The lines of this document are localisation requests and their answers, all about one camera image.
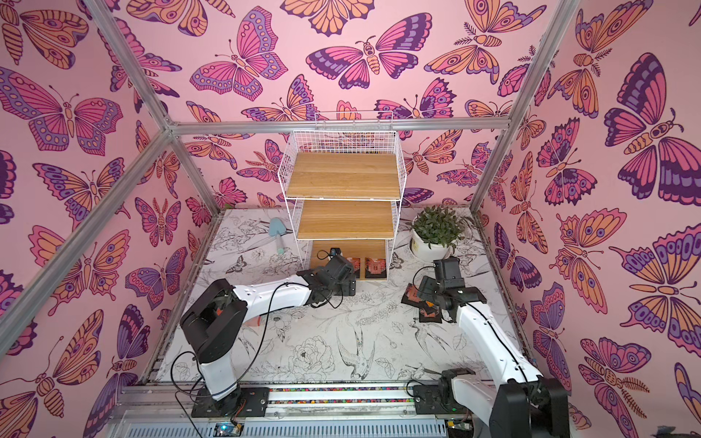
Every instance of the purple butterfly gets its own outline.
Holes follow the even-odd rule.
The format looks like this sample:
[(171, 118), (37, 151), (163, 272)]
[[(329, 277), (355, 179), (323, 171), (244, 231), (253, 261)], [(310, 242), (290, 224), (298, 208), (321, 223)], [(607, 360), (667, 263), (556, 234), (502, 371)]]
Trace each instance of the purple butterfly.
[(263, 92), (258, 75), (277, 79), (287, 67), (272, 51), (278, 36), (271, 26), (272, 15), (256, 6), (241, 20), (236, 33), (238, 55), (231, 50), (231, 61), (216, 61), (205, 64), (192, 74), (190, 83), (198, 90), (213, 90), (224, 94), (234, 91), (250, 101)]
[(412, 15), (387, 29), (374, 47), (369, 42), (374, 38), (371, 36), (364, 43), (357, 42), (363, 44), (362, 50), (348, 46), (327, 47), (312, 53), (306, 61), (312, 70), (329, 79), (337, 78), (345, 70), (346, 73), (339, 79), (339, 86), (344, 90), (354, 86), (368, 88), (369, 70), (380, 74), (380, 64), (393, 79), (397, 79), (405, 69), (413, 69), (418, 64), (416, 55), (389, 50), (419, 51), (428, 38), (430, 28), (430, 14)]
[(134, 204), (136, 205), (136, 211), (141, 214), (141, 227), (147, 233), (150, 233), (149, 239), (151, 245), (154, 247), (158, 246), (158, 242), (163, 242), (165, 238), (165, 243), (170, 245), (173, 241), (173, 231), (177, 228), (177, 215), (180, 213), (180, 201), (173, 204), (170, 209), (168, 208), (168, 199), (163, 203), (163, 208), (158, 206), (158, 202), (154, 198), (153, 204), (154, 208), (146, 202), (136, 197), (134, 199)]
[(526, 77), (526, 72), (530, 64), (523, 64), (509, 70), (499, 83), (499, 91), (496, 94), (501, 97), (506, 97), (517, 92), (521, 88), (521, 84)]
[(136, 306), (130, 304), (124, 309), (122, 319), (119, 321), (117, 330), (117, 355), (119, 361), (114, 361), (112, 357), (112, 368), (107, 370), (115, 374), (105, 383), (102, 391), (97, 396), (93, 408), (88, 415), (88, 422), (83, 431), (83, 438), (93, 438), (110, 419), (112, 410), (117, 405), (122, 388), (132, 386), (139, 376), (134, 373), (127, 373), (136, 367), (135, 357), (143, 355), (149, 349), (149, 334), (151, 327), (144, 326), (144, 318)]
[(558, 327), (565, 316), (565, 291), (561, 285), (552, 283), (550, 290), (543, 292), (542, 301), (531, 301), (531, 316), (540, 329), (533, 331), (533, 347), (545, 358), (550, 373), (562, 383), (572, 395), (572, 379), (565, 355), (558, 345)]
[[(453, 104), (455, 94), (448, 89), (448, 83), (441, 78), (431, 82), (426, 91), (423, 93), (421, 102), (416, 108), (404, 99), (411, 109), (406, 108), (402, 104), (391, 100), (378, 100), (375, 102), (375, 111), (382, 111), (377, 118), (392, 119), (392, 118), (448, 118), (453, 116), (453, 109), (450, 106)], [(401, 131), (400, 139), (404, 140), (414, 133), (414, 131)]]
[(433, 196), (433, 191), (420, 187), (407, 187), (402, 197), (402, 207), (411, 207), (411, 203), (419, 203)]
[(278, 169), (280, 168), (280, 162), (283, 160), (283, 153), (280, 152), (280, 147), (273, 140), (265, 141), (265, 154), (270, 160), (270, 163), (266, 161), (262, 153), (258, 151), (253, 151), (260, 161), (249, 161), (246, 163), (252, 166), (261, 167), (249, 167), (248, 169), (239, 170), (236, 174), (245, 178), (255, 178), (263, 182), (268, 182), (271, 179), (275, 182), (280, 182), (278, 178)]
[(467, 164), (463, 161), (464, 169), (449, 170), (439, 173), (436, 181), (447, 181), (448, 184), (457, 183), (459, 186), (474, 187), (479, 182), (479, 176), (484, 171), (484, 166), (489, 159), (491, 149), (487, 148), (489, 142), (477, 143), (477, 146), (472, 150), (472, 164)]
[(524, 291), (524, 286), (532, 289), (543, 281), (538, 269), (525, 257), (517, 256), (518, 250), (511, 247), (509, 237), (500, 223), (494, 223), (494, 243), (498, 248), (494, 250), (494, 255), (499, 261), (499, 267), (511, 270), (509, 282), (516, 286), (519, 292)]
[[(15, 192), (15, 170), (17, 166), (9, 152), (0, 151), (0, 199), (8, 199)], [(0, 204), (0, 225), (9, 223), (15, 217), (12, 207)]]
[[(636, 154), (618, 173), (618, 179), (633, 187), (631, 193), (636, 198), (649, 197), (655, 188), (659, 149), (659, 197), (682, 205), (701, 205), (701, 150), (686, 140), (663, 137), (674, 126), (684, 132), (683, 126), (674, 122), (673, 108), (669, 109), (672, 119), (660, 123), (666, 99), (665, 71), (656, 56), (644, 53), (630, 67), (618, 92), (618, 103), (643, 120), (621, 108), (608, 110), (604, 116), (604, 125), (608, 126), (604, 144), (628, 143), (623, 153)], [(657, 139), (656, 148), (653, 142)]]
[(637, 438), (638, 432), (635, 430), (630, 412), (614, 387), (620, 388), (628, 406), (636, 415), (643, 418), (646, 418), (645, 414), (626, 389), (643, 392), (650, 392), (650, 390), (645, 383), (636, 378), (619, 378), (615, 373), (632, 373), (639, 370), (650, 362), (652, 358), (650, 350), (636, 343), (618, 345), (607, 338), (600, 338), (598, 347), (591, 339), (582, 339), (580, 344), (589, 355), (584, 359), (591, 366), (579, 365), (582, 377), (594, 386), (594, 396), (606, 412), (612, 415), (623, 435), (626, 438)]
[(180, 290), (180, 273), (185, 269), (187, 249), (176, 249), (165, 267), (161, 270), (140, 268), (131, 271), (124, 280), (124, 287), (136, 292), (136, 296), (145, 296), (151, 310), (163, 302), (164, 292), (173, 295)]

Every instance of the butterfly wallpaper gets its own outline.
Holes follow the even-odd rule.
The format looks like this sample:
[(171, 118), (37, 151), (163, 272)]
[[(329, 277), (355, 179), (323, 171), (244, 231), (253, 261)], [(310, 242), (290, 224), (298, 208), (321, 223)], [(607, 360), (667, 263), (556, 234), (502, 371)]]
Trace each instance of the butterfly wallpaper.
[(701, 430), (698, 4), (658, 3), (580, 4), (481, 209), (538, 368), (599, 436)]

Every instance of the wooden shelf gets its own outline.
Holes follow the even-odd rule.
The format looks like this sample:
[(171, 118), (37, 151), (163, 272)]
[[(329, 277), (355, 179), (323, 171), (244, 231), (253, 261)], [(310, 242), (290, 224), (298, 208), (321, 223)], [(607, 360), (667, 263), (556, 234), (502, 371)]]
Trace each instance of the wooden shelf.
[(287, 197), (399, 200), (397, 157), (391, 153), (300, 152)]
[(365, 259), (385, 259), (386, 248), (384, 240), (314, 240), (312, 243), (311, 260), (309, 268), (314, 269), (318, 266), (324, 266), (328, 260), (319, 260), (316, 254), (319, 251), (329, 251), (331, 248), (340, 248), (343, 256), (347, 259), (360, 259), (360, 272), (357, 280), (367, 281), (386, 281), (387, 278), (366, 278)]
[(392, 239), (392, 201), (306, 200), (297, 238)]

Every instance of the orange butterfly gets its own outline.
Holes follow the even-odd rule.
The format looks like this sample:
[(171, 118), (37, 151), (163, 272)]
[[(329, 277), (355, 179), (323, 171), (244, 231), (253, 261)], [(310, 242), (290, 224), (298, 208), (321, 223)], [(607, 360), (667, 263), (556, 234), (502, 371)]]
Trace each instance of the orange butterfly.
[[(533, 210), (534, 212), (538, 213), (538, 216), (540, 216), (540, 213), (538, 210), (533, 208), (530, 200), (526, 200), (526, 198), (528, 198), (528, 192), (531, 188), (532, 175), (533, 154), (529, 151), (526, 154), (526, 158), (524, 158), (524, 162), (521, 165), (521, 170), (519, 170), (518, 175), (514, 176), (514, 178), (511, 180), (511, 196), (513, 196), (515, 200), (521, 201), (521, 203), (513, 207), (509, 213), (521, 213), (521, 217), (516, 224), (516, 237), (518, 240), (520, 240), (522, 243), (526, 243), (526, 240), (528, 240), (529, 243), (538, 251), (542, 252), (543, 254), (547, 254), (545, 234), (543, 234), (543, 230), (540, 229), (540, 225), (538, 225), (538, 222), (536, 222), (536, 218), (533, 217), (529, 210)], [(533, 194), (536, 194), (536, 182), (533, 183)]]
[[(465, 102), (465, 111), (468, 112), (470, 117), (506, 117), (511, 111), (511, 102), (513, 101), (510, 100), (501, 107), (497, 107), (494, 102), (490, 102), (490, 104), (494, 105), (494, 109), (492, 109), (488, 104), (479, 100), (468, 100)], [(471, 129), (471, 131), (479, 132), (481, 129)]]
[[(545, 11), (545, 6), (533, 9), (529, 14), (519, 13), (519, 9), (510, 1), (500, 7), (499, 0), (465, 0), (468, 12), (475, 26), (485, 34), (500, 34), (521, 29), (531, 24)], [(465, 22), (465, 31), (470, 37), (459, 39), (456, 46), (475, 43), (484, 47), (498, 47), (501, 40), (493, 35), (477, 35), (470, 23)], [(477, 44), (459, 48), (441, 55), (429, 62), (424, 69), (441, 74), (455, 74), (466, 70), (468, 74), (485, 71), (489, 80), (495, 84), (499, 80), (499, 63), (496, 58)]]
[(20, 65), (24, 52), (22, 28), (39, 54), (60, 69), (69, 69), (76, 62), (76, 56), (66, 47), (75, 47), (88, 34), (88, 22), (66, 11), (27, 11), (18, 13), (13, 6), (21, 0), (5, 1), (0, 4), (0, 17), (6, 21), (2, 25), (5, 48), (15, 65)]
[[(47, 371), (51, 366), (50, 356), (53, 348), (49, 352), (49, 364), (43, 373), (33, 380), (23, 378), (11, 380), (34, 383), (36, 389), (0, 400), (0, 425), (4, 431), (3, 436), (9, 437), (11, 432), (11, 436), (18, 438), (26, 438), (29, 435), (34, 425), (40, 397), (43, 398), (43, 405), (51, 415), (63, 418), (63, 394), (56, 388), (56, 383), (80, 385), (95, 375), (100, 365), (101, 354), (97, 350), (97, 342), (100, 340), (103, 319), (102, 310), (96, 310), (88, 316), (68, 342), (51, 376), (47, 375)], [(62, 340), (63, 336), (58, 339), (56, 345)]]
[(341, 34), (353, 18), (367, 18), (375, 0), (285, 0), (280, 9), (297, 17), (311, 17), (311, 28), (318, 34)]
[(411, 171), (414, 169), (414, 163), (416, 163), (418, 169), (428, 175), (428, 164), (426, 164), (424, 158), (431, 163), (450, 163), (456, 155), (456, 152), (452, 151), (451, 149), (455, 147), (455, 144), (458, 142), (462, 134), (462, 129), (451, 129), (443, 132), (440, 137), (433, 140), (433, 143), (431, 143), (423, 153), (419, 153), (423, 142), (430, 139), (430, 137), (426, 137), (423, 142), (418, 145), (416, 152), (411, 153), (411, 158), (404, 157), (404, 166), (407, 169), (407, 174), (411, 173)]
[[(128, 230), (119, 231), (100, 248), (95, 258), (91, 254), (88, 257), (83, 255), (82, 262), (78, 259), (51, 294), (56, 299), (56, 305), (48, 311), (48, 315), (52, 316), (61, 303), (68, 303), (80, 297), (85, 289), (90, 289), (93, 295), (109, 295), (112, 301), (116, 300), (111, 291), (119, 278), (117, 269), (122, 266), (127, 256), (129, 239)], [(46, 265), (64, 242), (61, 236), (39, 225), (32, 227), (29, 240), (32, 242), (30, 250), (39, 266)], [(97, 242), (95, 242), (93, 254), (95, 249), (97, 249)]]
[(604, 14), (598, 14), (588, 23), (583, 22), (584, 12), (580, 9), (574, 28), (575, 37), (584, 50), (596, 55), (594, 57), (587, 53), (575, 55), (574, 63), (578, 67), (584, 68), (570, 71), (558, 79), (547, 94), (547, 98), (550, 99), (555, 92), (562, 91), (562, 97), (565, 100), (570, 100), (573, 97), (572, 106), (574, 109), (585, 116), (596, 118), (599, 115), (599, 96), (597, 95), (597, 87), (594, 85), (594, 78), (587, 67), (590, 67), (598, 77), (601, 70), (594, 61), (600, 61), (611, 53), (610, 48), (603, 49), (630, 29), (652, 5), (653, 0), (629, 1), (617, 6), (608, 14), (606, 20), (604, 20)]
[[(206, 1), (219, 12), (236, 18), (224, 0)], [(190, 7), (183, 16), (188, 2)], [(157, 21), (167, 25), (173, 24), (182, 17), (177, 28), (189, 36), (202, 36), (207, 31), (207, 14), (200, 0), (130, 0), (127, 4), (127, 13), (140, 20)]]
[(532, 138), (536, 138), (545, 132), (545, 121), (536, 119), (531, 121), (531, 117), (537, 117), (535, 114), (531, 116), (531, 109), (526, 112), (521, 125), (519, 125), (519, 133), (516, 140), (521, 139), (521, 150), (525, 150), (531, 143)]

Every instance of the butterfly print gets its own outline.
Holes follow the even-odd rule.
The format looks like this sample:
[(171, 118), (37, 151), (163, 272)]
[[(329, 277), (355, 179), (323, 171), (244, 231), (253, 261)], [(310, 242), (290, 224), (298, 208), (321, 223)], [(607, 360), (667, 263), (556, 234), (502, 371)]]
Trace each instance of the butterfly print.
[(501, 161), (501, 164), (496, 171), (496, 175), (494, 175), (494, 179), (489, 185), (489, 190), (487, 191), (489, 199), (493, 200), (497, 207), (501, 207), (501, 211), (504, 211), (506, 208), (506, 195), (504, 194), (504, 188), (501, 186), (501, 184), (506, 183), (504, 175), (509, 170), (509, 166), (511, 166), (513, 159), (514, 155), (511, 153), (511, 151), (509, 151), (509, 153)]
[(407, 187), (404, 189), (402, 197), (402, 207), (411, 207), (412, 203), (417, 204), (433, 196), (433, 191), (420, 187)]
[(565, 100), (572, 99), (572, 106), (578, 112), (596, 118), (599, 115), (599, 96), (594, 78), (587, 68), (599, 76), (601, 70), (595, 61), (607, 56), (611, 49), (604, 50), (619, 36), (623, 35), (653, 5), (653, 0), (635, 0), (616, 6), (604, 20), (604, 14), (598, 14), (590, 22), (584, 22), (584, 11), (579, 10), (575, 24), (575, 37), (587, 53), (580, 53), (573, 58), (579, 70), (570, 71), (558, 79), (547, 94), (550, 99), (557, 91), (562, 92)]
[[(236, 18), (231, 12), (231, 8), (224, 0), (206, 0), (217, 11)], [(185, 6), (190, 3), (190, 7), (185, 12)], [(134, 18), (150, 22), (161, 22), (172, 25), (180, 20), (177, 29), (189, 36), (202, 36), (207, 31), (207, 14), (202, 7), (201, 0), (129, 0), (127, 3), (127, 13)]]
[[(12, 155), (6, 151), (0, 151), (0, 199), (9, 199), (15, 193), (15, 180), (17, 179), (17, 165)], [(0, 225), (8, 224), (15, 217), (12, 207), (0, 204)]]
[(455, 158), (456, 152), (452, 151), (456, 143), (463, 134), (463, 130), (448, 130), (443, 132), (437, 139), (433, 140), (433, 143), (423, 153), (419, 153), (421, 150), (421, 142), (418, 146), (416, 152), (411, 153), (411, 158), (404, 157), (404, 166), (407, 169), (407, 174), (410, 174), (414, 169), (414, 163), (420, 171), (428, 175), (428, 164), (426, 161), (437, 164), (450, 163), (453, 158)]
[(678, 295), (687, 296), (701, 305), (697, 298), (681, 293), (681, 290), (696, 287), (698, 283), (695, 281), (693, 285), (680, 288), (674, 286), (684, 280), (701, 259), (701, 224), (693, 228), (688, 226), (684, 231), (660, 237), (653, 243), (653, 249), (649, 247), (629, 251), (623, 251), (617, 247), (609, 247), (609, 249), (621, 256), (623, 259), (621, 266), (626, 271), (654, 283), (654, 285), (632, 285), (631, 289), (648, 294), (662, 294), (647, 296), (628, 306), (630, 319), (622, 323), (621, 327), (640, 324), (645, 329), (660, 333), (664, 333), (668, 328), (669, 340), (677, 347), (701, 357), (701, 340), (698, 336), (701, 332), (701, 316), (677, 298)]
[(464, 169), (449, 170), (439, 173), (436, 181), (446, 181), (448, 184), (456, 183), (461, 187), (474, 187), (479, 182), (479, 176), (482, 175), (486, 162), (489, 159), (491, 149), (487, 148), (489, 142), (477, 143), (477, 146), (472, 150), (472, 158), (467, 164), (463, 161)]
[(68, 48), (77, 46), (86, 37), (88, 22), (66, 11), (43, 9), (18, 13), (14, 8), (16, 3), (19, 1), (4, 2), (0, 13), (6, 22), (2, 25), (5, 49), (15, 65), (20, 65), (24, 53), (21, 23), (41, 56), (60, 69), (73, 67), (76, 56)]
[(311, 53), (306, 62), (309, 67), (328, 79), (339, 79), (344, 90), (352, 87), (368, 88), (370, 71), (380, 74), (380, 64), (392, 79), (399, 78), (405, 69), (413, 69), (418, 57), (411, 53), (395, 50), (421, 50), (431, 28), (431, 15), (419, 13), (395, 23), (380, 36), (373, 47), (369, 37), (361, 43), (362, 50), (355, 47), (326, 47)]
[[(663, 137), (674, 126), (684, 132), (683, 126), (674, 122), (673, 108), (669, 109), (672, 119), (659, 123), (666, 99), (665, 71), (656, 56), (644, 53), (630, 68), (617, 98), (618, 103), (635, 111), (643, 120), (624, 109), (610, 109), (604, 116), (604, 125), (608, 126), (604, 144), (615, 146), (630, 141), (624, 154), (641, 151), (618, 173), (618, 179), (632, 186), (636, 198), (649, 197), (655, 188), (659, 149), (659, 197), (682, 205), (701, 205), (701, 150), (685, 140)], [(660, 139), (657, 148), (653, 144), (656, 139)]]
[[(93, 207), (97, 205), (109, 192), (114, 183), (124, 174), (124, 159), (115, 158), (100, 172), (97, 179), (92, 175), (86, 176), (88, 181), (80, 178), (74, 173), (61, 167), (45, 163), (33, 164), (36, 174), (44, 180), (47, 189), (51, 191), (53, 197), (58, 200), (66, 200), (64, 203), (68, 216), (73, 219), (73, 229), (78, 228), (83, 220), (90, 214)], [(131, 218), (129, 212), (122, 204), (114, 213), (122, 212)]]
[(597, 312), (606, 314), (608, 308), (604, 290), (586, 260), (593, 252), (603, 253), (603, 251), (592, 251), (589, 248), (611, 237), (623, 225), (627, 215), (619, 212), (618, 208), (611, 211), (604, 208), (585, 214), (582, 220), (576, 215), (564, 221), (559, 213), (555, 216), (561, 222), (560, 239), (565, 248), (557, 252), (555, 263), (549, 266), (550, 269), (557, 267), (565, 280), (572, 280), (572, 285), (579, 292), (579, 296), (584, 298), (586, 304), (592, 306)]
[[(543, 230), (540, 229), (540, 225), (536, 221), (536, 218), (531, 214), (531, 210), (538, 213), (538, 210), (533, 208), (530, 199), (528, 198), (528, 192), (531, 189), (531, 177), (533, 175), (533, 154), (528, 152), (524, 162), (521, 165), (521, 170), (517, 175), (511, 180), (511, 196), (515, 200), (519, 201), (520, 204), (516, 204), (510, 214), (519, 214), (521, 217), (516, 223), (516, 237), (522, 243), (528, 242), (533, 245), (538, 251), (543, 254), (547, 254), (547, 242), (545, 241), (545, 234)], [(533, 183), (533, 194), (535, 195), (536, 185)]]
[(0, 67), (0, 102), (8, 113), (29, 121), (40, 151), (65, 151), (69, 139), (78, 137), (84, 152), (104, 156), (104, 135), (114, 132), (122, 118), (117, 103), (100, 97), (82, 100), (75, 108), (70, 102), (61, 105), (38, 83), (4, 67)]
[(540, 134), (545, 132), (545, 121), (543, 120), (531, 120), (533, 117), (538, 117), (537, 115), (531, 115), (531, 110), (526, 112), (521, 124), (519, 125), (519, 133), (516, 136), (516, 140), (521, 139), (521, 150), (525, 150), (531, 143), (531, 139), (536, 138)]
[(684, 365), (679, 362), (674, 364), (674, 377), (676, 380), (676, 387), (679, 390), (684, 404), (686, 404), (686, 407), (688, 407), (689, 411), (694, 415), (696, 421), (701, 423), (701, 394), (692, 389), (689, 375), (686, 373)]
[[(39, 398), (43, 399), (43, 405), (52, 416), (63, 418), (65, 402), (56, 383), (68, 386), (80, 385), (95, 375), (100, 365), (101, 353), (97, 350), (97, 342), (100, 340), (103, 319), (102, 310), (96, 310), (88, 316), (68, 342), (51, 376), (47, 372), (51, 367), (50, 356), (55, 345), (48, 354), (48, 365), (35, 379), (11, 380), (36, 385), (36, 389), (27, 388), (30, 389), (27, 392), (0, 399), (0, 424), (5, 431), (18, 432), (19, 434), (14, 435), (17, 437), (29, 435), (36, 418)], [(56, 345), (62, 340), (63, 336), (58, 339)]]
[(170, 309), (161, 309), (161, 313), (158, 314), (158, 318), (161, 320), (161, 330), (165, 329), (165, 326), (170, 319), (171, 312), (172, 311)]
[[(106, 241), (93, 257), (97, 249), (95, 242), (90, 256), (86, 257), (83, 254), (51, 294), (56, 299), (56, 305), (48, 311), (48, 315), (52, 316), (60, 304), (80, 297), (86, 289), (92, 291), (93, 295), (109, 295), (112, 301), (116, 300), (111, 291), (119, 278), (117, 270), (127, 257), (129, 239), (131, 238), (128, 230), (119, 231)], [(32, 242), (30, 250), (35, 257), (34, 261), (39, 266), (46, 265), (64, 242), (64, 238), (39, 225), (32, 227), (29, 240)]]
[(185, 204), (192, 212), (192, 222), (197, 226), (208, 224), (212, 220), (212, 213), (201, 199), (187, 198)]
[(251, 166), (261, 166), (261, 167), (249, 167), (248, 169), (239, 170), (236, 174), (244, 178), (255, 178), (259, 181), (268, 182), (273, 180), (275, 182), (280, 182), (278, 177), (278, 170), (280, 168), (280, 162), (283, 160), (283, 153), (280, 152), (280, 147), (273, 140), (265, 141), (265, 156), (258, 152), (253, 151), (256, 154), (259, 161), (246, 160), (246, 163)]
[[(165, 95), (165, 96), (180, 97), (180, 95), (177, 93), (177, 91), (173, 90), (171, 87), (154, 79), (154, 78), (158, 77), (158, 74), (156, 72), (154, 72), (154, 70), (180, 71), (180, 70), (182, 70), (182, 67), (180, 67), (177, 64), (172, 63), (171, 61), (164, 60), (162, 57), (160, 57), (158, 55), (154, 55), (153, 53), (146, 53), (146, 49), (144, 48), (144, 46), (142, 46), (142, 44), (139, 42), (139, 40), (136, 39), (136, 36), (131, 32), (131, 29), (129, 28), (129, 25), (127, 24), (127, 22), (124, 20), (120, 20), (119, 18), (115, 18), (115, 21), (117, 22), (117, 27), (122, 32), (122, 35), (124, 35), (124, 39), (127, 40), (127, 43), (129, 44), (129, 48), (131, 49), (132, 53), (134, 53), (134, 56), (136, 57), (137, 61), (139, 62), (139, 65), (141, 66), (141, 68), (144, 72), (144, 75), (146, 76), (146, 79), (149, 81), (149, 83), (151, 84), (151, 87), (154, 89), (156, 94)], [(122, 67), (122, 64), (119, 61), (119, 58), (112, 50), (112, 47), (109, 46), (109, 43), (107, 43), (107, 40), (104, 38), (104, 36), (100, 32), (100, 30), (98, 30), (97, 33), (100, 34), (100, 38), (102, 38), (102, 42), (104, 43), (104, 47), (107, 49), (107, 52), (109, 54), (110, 59), (112, 60), (112, 63), (114, 63), (114, 65), (112, 66), (111, 80), (110, 80), (110, 84), (109, 84), (110, 91), (112, 91), (114, 93), (114, 92), (120, 90), (125, 82), (127, 83), (128, 88), (132, 88), (131, 79), (129, 79), (129, 77), (127, 76), (127, 72), (124, 70), (124, 67)], [(144, 100), (141, 98), (141, 96), (139, 95), (139, 93), (136, 91), (136, 88), (135, 88), (134, 89), (134, 108), (136, 109), (137, 113), (139, 113), (141, 111), (141, 107), (143, 104), (144, 104)]]
[[(136, 146), (139, 152), (143, 152), (146, 146), (149, 145), (151, 139), (149, 134), (146, 132), (141, 121), (136, 121)], [(156, 172), (156, 177), (160, 179), (164, 177), (165, 186), (168, 188), (168, 192), (173, 195), (173, 198), (177, 199), (177, 193), (175, 193), (175, 182), (177, 181), (177, 171), (180, 169), (180, 160), (177, 159), (175, 152), (164, 151), (161, 156), (154, 161), (154, 164), (149, 167), (144, 176), (141, 178), (137, 184), (143, 184), (151, 179), (154, 171)]]
[[(510, 1), (500, 5), (500, 1), (485, 2), (465, 0), (468, 12), (477, 29), (483, 34), (500, 34), (512, 32), (531, 24), (545, 11), (546, 6), (533, 9), (529, 14), (519, 13), (518, 7)], [(498, 47), (501, 40), (494, 35), (477, 35), (477, 31), (465, 22), (465, 31), (469, 37), (459, 39), (456, 46), (474, 42), (475, 44), (450, 51), (429, 62), (424, 69), (435, 73), (455, 74), (463, 70), (467, 74), (489, 73), (489, 80), (495, 84), (499, 80), (499, 63), (486, 49), (480, 47)]]
[(543, 281), (538, 269), (525, 257), (517, 256), (518, 249), (512, 247), (509, 237), (500, 223), (494, 223), (494, 243), (497, 248), (494, 255), (499, 262), (499, 267), (511, 270), (509, 282), (516, 286), (519, 292), (537, 287)]
[(570, 420), (574, 424), (574, 428), (577, 430), (589, 429), (592, 427), (592, 422), (587, 418), (586, 415), (582, 413), (575, 405), (568, 403)]
[(565, 316), (565, 291), (561, 285), (552, 283), (550, 290), (543, 292), (542, 301), (531, 301), (531, 316), (540, 326), (533, 331), (533, 348), (545, 358), (550, 373), (562, 383), (568, 394), (572, 395), (572, 379), (567, 367), (565, 355), (557, 343), (556, 330)]
[(224, 208), (233, 208), (238, 203), (246, 201), (246, 193), (236, 188), (236, 183), (231, 177), (225, 178), (219, 182), (219, 191), (215, 191), (215, 202), (221, 210)]
[(626, 438), (637, 438), (638, 432), (614, 387), (623, 394), (625, 402), (636, 415), (647, 418), (627, 390), (650, 392), (647, 385), (634, 377), (620, 378), (616, 373), (632, 373), (650, 362), (652, 354), (647, 348), (636, 343), (618, 345), (611, 339), (600, 338), (599, 345), (591, 339), (582, 339), (582, 349), (589, 355), (584, 359), (589, 366), (580, 364), (579, 372), (584, 380), (594, 386), (594, 396), (606, 412), (612, 415), (620, 431)]
[(248, 265), (248, 263), (246, 263), (246, 262), (243, 260), (243, 256), (238, 256), (238, 259), (236, 260), (236, 263), (235, 263), (234, 265), (232, 265), (231, 267), (229, 267), (229, 269), (226, 270), (226, 273), (227, 273), (227, 274), (231, 274), (231, 273), (234, 273), (234, 272), (235, 272), (235, 273), (241, 273), (241, 272), (243, 272), (243, 268), (244, 268), (245, 266), (247, 266), (247, 265)]
[(375, 0), (284, 0), (280, 9), (297, 17), (311, 17), (311, 28), (318, 34), (341, 34), (353, 18), (367, 18), (375, 9)]
[[(468, 112), (470, 117), (506, 117), (511, 111), (511, 102), (513, 101), (510, 100), (500, 107), (494, 102), (490, 102), (490, 104), (494, 105), (494, 109), (492, 109), (488, 104), (479, 100), (468, 100), (465, 102), (465, 111)], [(479, 132), (481, 129), (472, 129), (471, 131)]]
[(231, 49), (231, 61), (205, 64), (192, 74), (190, 83), (198, 90), (213, 90), (220, 95), (234, 91), (250, 101), (263, 92), (258, 77), (274, 80), (287, 71), (287, 67), (272, 51), (278, 36), (271, 26), (272, 15), (256, 6), (241, 20), (236, 34), (238, 55)]
[(279, 205), (275, 204), (275, 200), (270, 196), (266, 196), (261, 192), (258, 192), (258, 204), (263, 208), (277, 208)]
[(525, 304), (522, 304), (520, 307), (516, 306), (516, 316), (519, 317), (521, 324), (526, 322), (526, 319), (528, 318), (528, 311), (526, 310)]
[[(393, 118), (447, 118), (453, 116), (453, 109), (450, 107), (453, 104), (455, 94), (448, 89), (448, 83), (443, 79), (435, 79), (428, 85), (426, 91), (418, 102), (413, 106), (404, 99), (408, 109), (404, 105), (398, 104), (391, 100), (378, 100), (375, 102), (375, 111), (381, 111), (377, 118), (392, 120)], [(399, 137), (404, 140), (411, 137), (414, 131), (400, 131)]]
[(185, 269), (187, 248), (176, 249), (160, 270), (140, 268), (131, 271), (124, 280), (124, 287), (136, 292), (136, 296), (145, 296), (151, 310), (163, 302), (164, 292), (173, 295), (180, 290), (180, 273)]
[(168, 199), (163, 203), (163, 208), (159, 208), (158, 202), (154, 198), (154, 208), (151, 208), (143, 199), (136, 197), (134, 204), (136, 211), (141, 214), (141, 227), (146, 233), (150, 233), (149, 240), (154, 247), (158, 246), (158, 242), (163, 242), (170, 245), (173, 241), (173, 232), (177, 228), (177, 215), (180, 214), (180, 201), (168, 208)]
[(90, 410), (90, 414), (88, 414), (83, 438), (93, 438), (102, 430), (117, 405), (122, 388), (134, 385), (139, 380), (139, 376), (126, 371), (135, 368), (137, 366), (135, 358), (149, 350), (150, 333), (151, 327), (144, 325), (144, 318), (139, 309), (133, 304), (129, 304), (124, 309), (117, 329), (117, 356), (119, 360), (115, 362), (114, 357), (112, 357), (112, 368), (107, 370), (108, 376), (110, 371), (115, 371), (115, 373), (105, 383)]
[(568, 203), (577, 205), (582, 196), (592, 192), (597, 185), (597, 179), (589, 172), (581, 169), (565, 168), (567, 159), (575, 153), (572, 145), (579, 131), (579, 118), (571, 118), (566, 125), (558, 125), (548, 140), (538, 152), (538, 167), (553, 167), (546, 174), (547, 178), (555, 176), (545, 188), (545, 202), (550, 205), (560, 205), (566, 199)]

